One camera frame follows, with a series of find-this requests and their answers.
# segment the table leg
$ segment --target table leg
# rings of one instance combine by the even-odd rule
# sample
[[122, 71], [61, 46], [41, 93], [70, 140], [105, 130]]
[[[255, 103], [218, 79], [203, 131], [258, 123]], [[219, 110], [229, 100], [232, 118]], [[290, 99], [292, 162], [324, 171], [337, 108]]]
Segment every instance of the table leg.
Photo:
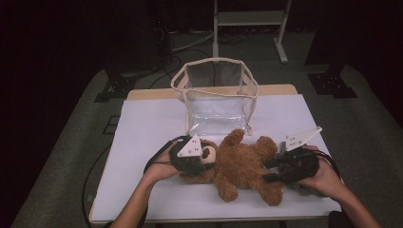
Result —
[[278, 50], [279, 58], [283, 64], [288, 63], [288, 59], [287, 59], [287, 56], [285, 55], [285, 51], [284, 51], [284, 48], [282, 47], [281, 42], [282, 42], [282, 37], [284, 35], [285, 26], [287, 25], [287, 19], [288, 19], [288, 14], [289, 14], [290, 8], [291, 8], [291, 2], [292, 2], [292, 0], [287, 0], [286, 6], [284, 9], [284, 13], [282, 14], [281, 25], [279, 27], [278, 37], [274, 39], [276, 49]]

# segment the human arm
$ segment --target human arm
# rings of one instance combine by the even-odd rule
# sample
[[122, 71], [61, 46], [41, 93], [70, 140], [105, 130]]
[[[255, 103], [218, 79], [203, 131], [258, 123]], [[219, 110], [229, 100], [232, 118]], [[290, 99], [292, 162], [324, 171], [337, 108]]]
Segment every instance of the human arm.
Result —
[[149, 166], [125, 207], [110, 227], [137, 227], [147, 207], [155, 183], [178, 174], [178, 170], [174, 166], [164, 164], [164, 162], [169, 162], [168, 152], [171, 147], [172, 146], [168, 147], [161, 156], [155, 160], [155, 163]]
[[[315, 146], [305, 146], [307, 149], [318, 150]], [[323, 158], [319, 158], [319, 169], [312, 178], [307, 178], [298, 184], [313, 188], [321, 194], [337, 201], [350, 219], [354, 227], [372, 228], [380, 224], [361, 203], [358, 197], [344, 185], [332, 166]]]

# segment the white paper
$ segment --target white paper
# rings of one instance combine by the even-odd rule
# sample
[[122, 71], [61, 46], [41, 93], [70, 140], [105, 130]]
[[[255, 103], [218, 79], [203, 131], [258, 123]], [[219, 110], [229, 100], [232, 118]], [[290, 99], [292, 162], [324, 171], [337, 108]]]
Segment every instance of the white paper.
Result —
[[[185, 134], [184, 122], [185, 106], [177, 99], [124, 103], [93, 204], [90, 218], [93, 222], [114, 220], [118, 216], [140, 180], [145, 164], [169, 140]], [[254, 143], [264, 135], [280, 144], [286, 135], [317, 126], [302, 95], [259, 96], [250, 125], [253, 135], [245, 135], [243, 143]], [[224, 136], [201, 138], [220, 144]], [[328, 153], [320, 134], [309, 144]], [[339, 206], [331, 199], [300, 196], [287, 187], [280, 206], [267, 205], [257, 191], [250, 189], [239, 189], [239, 197], [227, 203], [219, 198], [214, 184], [186, 184], [176, 176], [155, 185], [147, 219], [303, 218], [327, 216], [333, 210], [339, 210]]]

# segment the shelf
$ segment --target shelf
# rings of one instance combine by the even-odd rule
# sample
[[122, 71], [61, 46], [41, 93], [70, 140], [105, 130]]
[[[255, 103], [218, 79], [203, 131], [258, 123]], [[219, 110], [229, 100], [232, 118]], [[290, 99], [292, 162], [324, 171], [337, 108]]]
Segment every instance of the shelf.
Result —
[[218, 26], [281, 25], [283, 10], [219, 12]]

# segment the human hand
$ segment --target human hand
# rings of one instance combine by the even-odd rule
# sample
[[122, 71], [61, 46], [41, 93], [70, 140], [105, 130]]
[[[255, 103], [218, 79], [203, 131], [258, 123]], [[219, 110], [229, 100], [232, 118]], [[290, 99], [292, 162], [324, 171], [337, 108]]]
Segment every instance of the human hand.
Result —
[[[303, 146], [310, 150], [319, 150], [316, 146]], [[332, 166], [325, 159], [318, 157], [319, 169], [312, 178], [300, 180], [297, 183], [313, 188], [319, 193], [330, 197], [333, 200], [340, 200], [346, 192], [350, 191], [341, 181]]]
[[176, 174], [179, 171], [170, 164], [169, 158], [169, 151], [171, 150], [172, 146], [174, 146], [176, 142], [170, 145], [155, 161], [147, 171], [145, 171], [143, 178], [148, 179], [153, 182], [157, 182], [160, 180], [168, 179]]

